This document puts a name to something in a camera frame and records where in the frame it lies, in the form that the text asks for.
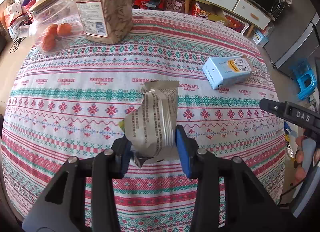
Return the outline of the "person's right hand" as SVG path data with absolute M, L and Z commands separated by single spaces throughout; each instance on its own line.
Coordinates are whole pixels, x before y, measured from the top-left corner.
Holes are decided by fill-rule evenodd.
M 295 178 L 292 182 L 293 186 L 295 186 L 299 182 L 301 182 L 306 176 L 306 172 L 302 168 L 302 163 L 304 162 L 304 152 L 303 152 L 302 142 L 306 138 L 307 138 L 306 136 L 300 136 L 300 137 L 296 138 L 296 144 L 298 146 L 297 151 L 296 151 L 296 156 L 295 156 L 295 160 L 297 162 L 297 168 L 296 168 L 296 172 L 295 172 Z

